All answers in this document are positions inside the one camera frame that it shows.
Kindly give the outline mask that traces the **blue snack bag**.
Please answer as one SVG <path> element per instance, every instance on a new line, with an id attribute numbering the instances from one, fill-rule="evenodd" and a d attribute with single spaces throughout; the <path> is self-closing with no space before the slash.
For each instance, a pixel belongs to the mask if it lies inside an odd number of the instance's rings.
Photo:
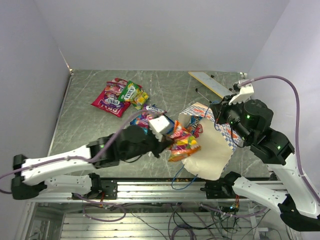
<path id="1" fill-rule="evenodd" d="M 166 134 L 168 135 L 174 130 L 175 122 L 173 120 L 171 120 L 169 117 L 167 117 L 165 114 L 163 116 L 169 122 L 169 127 L 166 131 Z M 148 129 L 149 129 L 149 120 L 152 120 L 156 117 L 157 116 L 153 116 L 151 114 L 147 114 L 147 115 L 141 114 L 138 117 L 136 117 L 135 119 L 133 119 L 129 124 L 141 127 L 143 129 L 144 133 L 147 135 Z"/>

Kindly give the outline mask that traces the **orange Fox's candy bag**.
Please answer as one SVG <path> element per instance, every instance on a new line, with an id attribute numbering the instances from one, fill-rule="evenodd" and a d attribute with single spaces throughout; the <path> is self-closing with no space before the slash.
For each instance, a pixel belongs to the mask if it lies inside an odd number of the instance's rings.
<path id="1" fill-rule="evenodd" d="M 201 150 L 196 138 L 176 120 L 173 134 L 170 136 L 173 144 L 168 148 L 170 156 L 168 162 L 179 162 Z"/>

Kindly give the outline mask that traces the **purple Fox's berries candy bag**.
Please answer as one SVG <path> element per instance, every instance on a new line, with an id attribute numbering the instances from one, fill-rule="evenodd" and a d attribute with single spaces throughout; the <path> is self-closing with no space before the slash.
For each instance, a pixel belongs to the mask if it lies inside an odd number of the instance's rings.
<path id="1" fill-rule="evenodd" d="M 147 128 L 149 126 L 149 120 L 152 120 L 153 118 L 159 115 L 164 115 L 167 113 L 166 110 L 157 107 L 155 104 L 153 105 L 144 104 L 142 109 L 146 112 L 143 112 L 142 114 L 137 116 L 135 119 L 133 119 L 130 122 L 130 125 Z"/>

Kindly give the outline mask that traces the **M&M's candy bag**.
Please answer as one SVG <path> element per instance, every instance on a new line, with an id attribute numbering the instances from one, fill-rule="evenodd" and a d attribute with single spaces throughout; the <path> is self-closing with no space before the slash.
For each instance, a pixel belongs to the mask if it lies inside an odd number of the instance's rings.
<path id="1" fill-rule="evenodd" d="M 185 129 L 192 134 L 195 138 L 198 138 L 200 134 L 203 133 L 203 127 L 200 124 L 202 120 L 201 116 L 191 116 L 189 123 L 186 125 Z"/>

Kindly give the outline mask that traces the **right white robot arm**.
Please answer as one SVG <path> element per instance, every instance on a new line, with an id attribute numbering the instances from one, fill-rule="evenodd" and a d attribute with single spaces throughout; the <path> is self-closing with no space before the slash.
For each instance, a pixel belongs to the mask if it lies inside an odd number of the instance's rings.
<path id="1" fill-rule="evenodd" d="M 299 172 L 297 148 L 283 133 L 270 127 L 273 111 L 260 100 L 236 104 L 230 104 L 230 100 L 231 96 L 226 96 L 220 103 L 210 104 L 215 123 L 229 124 L 244 146 L 276 174 L 287 192 L 271 190 L 231 171 L 223 178 L 221 194 L 226 198 L 237 194 L 258 202 L 277 212 L 287 226 L 298 232 L 318 232 L 319 194 Z"/>

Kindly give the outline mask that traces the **blue checkered paper bag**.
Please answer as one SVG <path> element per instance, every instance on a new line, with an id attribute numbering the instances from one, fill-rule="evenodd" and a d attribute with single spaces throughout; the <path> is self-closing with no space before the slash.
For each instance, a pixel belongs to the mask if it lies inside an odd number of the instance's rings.
<path id="1" fill-rule="evenodd" d="M 198 178 L 216 181 L 225 171 L 242 138 L 229 124 L 216 124 L 212 110 L 199 102 L 185 108 L 178 121 L 186 128 L 191 116 L 202 117 L 199 123 L 203 133 L 196 138 L 201 150 L 183 159 L 183 168 Z"/>

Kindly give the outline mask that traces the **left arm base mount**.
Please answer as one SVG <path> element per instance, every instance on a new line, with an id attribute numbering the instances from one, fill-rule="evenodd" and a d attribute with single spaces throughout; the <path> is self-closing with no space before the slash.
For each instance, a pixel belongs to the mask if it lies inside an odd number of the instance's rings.
<path id="1" fill-rule="evenodd" d="M 115 180 L 102 178 L 98 189 L 91 190 L 89 193 L 81 195 L 89 200 L 116 200 L 118 194 L 118 183 Z"/>

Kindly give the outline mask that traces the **yellow green candy wrapper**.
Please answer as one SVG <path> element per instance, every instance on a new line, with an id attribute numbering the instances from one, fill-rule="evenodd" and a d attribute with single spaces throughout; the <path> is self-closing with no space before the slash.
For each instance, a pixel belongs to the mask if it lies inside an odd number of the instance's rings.
<path id="1" fill-rule="evenodd" d="M 148 99 L 149 95 L 132 81 L 128 81 L 118 96 L 120 102 L 130 102 L 137 110 L 141 110 Z"/>

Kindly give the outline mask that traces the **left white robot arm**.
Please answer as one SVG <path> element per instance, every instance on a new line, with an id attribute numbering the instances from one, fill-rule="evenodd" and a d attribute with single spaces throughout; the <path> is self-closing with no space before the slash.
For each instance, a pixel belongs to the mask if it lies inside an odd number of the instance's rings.
<path id="1" fill-rule="evenodd" d="M 96 199 L 104 188 L 94 170 L 115 167 L 120 161 L 149 152 L 159 158 L 172 144 L 168 136 L 130 125 L 57 155 L 27 158 L 19 154 L 13 158 L 11 194 L 15 200 L 29 200 L 44 193 L 72 193 Z"/>

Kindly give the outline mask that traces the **red snack bag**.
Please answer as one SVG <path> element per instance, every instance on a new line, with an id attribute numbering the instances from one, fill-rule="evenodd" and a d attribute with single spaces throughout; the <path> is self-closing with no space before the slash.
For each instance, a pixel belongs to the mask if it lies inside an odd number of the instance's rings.
<path id="1" fill-rule="evenodd" d="M 96 98 L 96 100 L 91 103 L 91 105 L 104 110 L 107 113 L 113 114 L 118 118 L 122 117 L 123 113 L 131 105 L 133 105 L 136 109 L 139 109 L 140 107 L 137 105 L 137 103 L 118 100 L 127 84 L 127 80 L 118 77 L 111 81 L 107 81 L 106 87 Z"/>

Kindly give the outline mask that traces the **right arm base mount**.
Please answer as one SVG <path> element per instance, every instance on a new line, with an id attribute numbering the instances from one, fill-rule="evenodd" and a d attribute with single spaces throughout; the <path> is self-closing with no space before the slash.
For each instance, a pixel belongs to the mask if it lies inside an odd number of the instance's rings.
<path id="1" fill-rule="evenodd" d="M 235 199 L 236 194 L 232 187 L 222 181 L 207 181 L 201 191 L 207 199 Z"/>

